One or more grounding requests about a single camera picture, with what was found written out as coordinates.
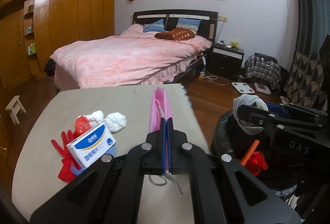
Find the grey sock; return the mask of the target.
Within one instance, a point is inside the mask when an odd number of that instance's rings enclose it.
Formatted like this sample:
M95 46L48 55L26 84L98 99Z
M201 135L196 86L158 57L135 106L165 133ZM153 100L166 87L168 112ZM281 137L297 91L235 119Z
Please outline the grey sock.
M239 127L250 136L264 130L260 125L250 122L251 114L257 110L269 111L266 103L258 95L242 94L233 99L233 116Z

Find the pink face mask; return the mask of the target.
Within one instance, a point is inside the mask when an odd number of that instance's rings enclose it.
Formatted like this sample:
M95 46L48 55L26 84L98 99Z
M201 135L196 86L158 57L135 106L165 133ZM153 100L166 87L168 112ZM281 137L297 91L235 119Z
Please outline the pink face mask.
M151 111L149 117L149 133L160 131L160 119L164 118L167 120L168 118L173 119L173 111L171 107L170 100L164 88L155 88L152 94L151 101ZM151 184L157 187L163 187L167 185L168 181L171 181L177 188L178 192L183 196L184 192L181 188L178 180L167 170L167 145L166 145L166 172L162 173L162 175L158 175L159 178L163 180L163 183L156 183L152 176L149 175L149 181Z

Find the orange foam net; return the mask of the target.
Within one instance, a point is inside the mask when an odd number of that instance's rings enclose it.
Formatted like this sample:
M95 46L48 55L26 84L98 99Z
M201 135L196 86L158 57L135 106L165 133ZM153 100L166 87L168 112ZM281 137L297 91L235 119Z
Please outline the orange foam net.
M253 152L255 152L256 148L258 147L260 141L259 140L254 140L252 145L250 146L250 148L247 150L247 152L245 153L245 155L243 156L243 158L239 161L239 163L242 166L246 166L246 163L248 162L248 160L250 159L250 157L252 156Z

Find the white tissue wad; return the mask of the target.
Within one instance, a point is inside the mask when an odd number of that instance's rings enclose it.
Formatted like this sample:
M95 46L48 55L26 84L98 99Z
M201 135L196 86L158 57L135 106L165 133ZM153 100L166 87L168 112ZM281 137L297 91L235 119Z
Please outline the white tissue wad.
M104 119L111 133L117 133L126 127L126 116L119 112L110 113Z
M104 122L104 113L101 110L97 110L91 114L84 115L84 117L88 120L91 128L94 128Z

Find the blue white carton box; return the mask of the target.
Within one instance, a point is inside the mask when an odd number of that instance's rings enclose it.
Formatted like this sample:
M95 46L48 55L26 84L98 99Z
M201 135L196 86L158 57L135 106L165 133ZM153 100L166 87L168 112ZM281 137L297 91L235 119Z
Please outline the blue white carton box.
M67 144L67 149L79 166L86 169L115 144L114 136L106 124L101 123Z

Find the red plastic bag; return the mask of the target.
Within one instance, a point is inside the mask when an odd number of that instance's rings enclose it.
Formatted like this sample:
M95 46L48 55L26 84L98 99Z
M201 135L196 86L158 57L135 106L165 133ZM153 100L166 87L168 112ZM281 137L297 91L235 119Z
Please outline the red plastic bag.
M74 124L74 133L76 137L83 135L90 129L90 122L85 116L80 116L77 118Z

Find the red glove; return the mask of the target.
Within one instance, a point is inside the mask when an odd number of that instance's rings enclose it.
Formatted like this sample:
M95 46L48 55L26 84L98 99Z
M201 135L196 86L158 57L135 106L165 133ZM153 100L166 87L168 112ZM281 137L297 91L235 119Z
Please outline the red glove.
M262 171L266 171L268 167L265 157L260 151L253 152L245 166L245 168L255 177Z
M59 171L58 178L66 183L70 183L76 177L70 171L71 162L73 161L75 165L79 165L75 161L70 151L67 149L67 144L72 142L75 138L75 133L69 130L67 133L65 133L64 131L61 133L63 146L60 146L54 139L51 140L51 144L61 156L61 163L63 165L61 170Z

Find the plaid cloth covered chair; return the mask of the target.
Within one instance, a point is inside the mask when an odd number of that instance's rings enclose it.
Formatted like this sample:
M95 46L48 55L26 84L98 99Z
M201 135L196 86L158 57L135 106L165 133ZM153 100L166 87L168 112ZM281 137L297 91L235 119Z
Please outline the plaid cloth covered chair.
M284 89L289 72L273 56L255 53L246 60L244 66L246 79L263 81L271 90Z

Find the brown dotted cushion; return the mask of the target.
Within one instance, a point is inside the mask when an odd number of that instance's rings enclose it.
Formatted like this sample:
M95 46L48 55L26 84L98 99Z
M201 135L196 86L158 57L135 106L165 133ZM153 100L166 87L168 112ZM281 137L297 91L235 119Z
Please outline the brown dotted cushion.
M175 28L169 32L159 32L155 34L157 39L165 39L170 41L187 41L195 37L196 32L185 28Z

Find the dark wooden headboard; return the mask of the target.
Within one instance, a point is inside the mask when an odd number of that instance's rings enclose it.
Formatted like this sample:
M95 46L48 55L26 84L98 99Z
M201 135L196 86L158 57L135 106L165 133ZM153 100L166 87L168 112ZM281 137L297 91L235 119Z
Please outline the dark wooden headboard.
M166 31L180 26L192 27L197 35L215 42L218 12L188 9L161 9L135 12L133 24L151 24L163 20Z

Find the left blue pillow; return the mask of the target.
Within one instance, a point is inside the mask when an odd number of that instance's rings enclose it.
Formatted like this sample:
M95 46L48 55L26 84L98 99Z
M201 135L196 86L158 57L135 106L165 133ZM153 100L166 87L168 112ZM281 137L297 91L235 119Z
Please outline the left blue pillow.
M145 24L143 33L147 32L165 32L164 19L160 19L154 23Z

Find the blue pillow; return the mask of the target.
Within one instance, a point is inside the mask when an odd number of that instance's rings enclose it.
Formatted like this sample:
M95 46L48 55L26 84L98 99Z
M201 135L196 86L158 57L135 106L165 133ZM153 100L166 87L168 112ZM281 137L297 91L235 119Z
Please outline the blue pillow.
M198 32L200 23L201 19L179 18L176 27Z
M154 23L145 24L143 33L147 32L165 32L164 19L160 19Z

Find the black clothing on bed corner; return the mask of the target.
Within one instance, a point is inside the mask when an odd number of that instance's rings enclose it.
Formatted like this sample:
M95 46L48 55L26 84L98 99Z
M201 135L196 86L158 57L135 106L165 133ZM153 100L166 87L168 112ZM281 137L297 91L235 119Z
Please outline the black clothing on bed corner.
M55 69L56 69L56 62L51 58L48 59L48 62L46 63L43 71L46 73L48 77L54 77Z

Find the small white wooden stool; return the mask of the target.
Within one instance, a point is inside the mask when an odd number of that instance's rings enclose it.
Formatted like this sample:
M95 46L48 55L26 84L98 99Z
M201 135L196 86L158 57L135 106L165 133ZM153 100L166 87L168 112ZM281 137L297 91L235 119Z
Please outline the small white wooden stool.
M19 95L16 95L11 99L6 106L5 111L9 112L9 116L11 117L14 125L20 124L17 114L18 112L26 113L26 109L22 105Z

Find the wooden wardrobe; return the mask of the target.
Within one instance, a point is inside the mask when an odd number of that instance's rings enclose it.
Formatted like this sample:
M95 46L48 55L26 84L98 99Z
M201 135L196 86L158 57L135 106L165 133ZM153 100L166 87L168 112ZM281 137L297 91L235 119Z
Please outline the wooden wardrobe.
M1 84L39 76L58 48L115 33L115 0L1 0Z

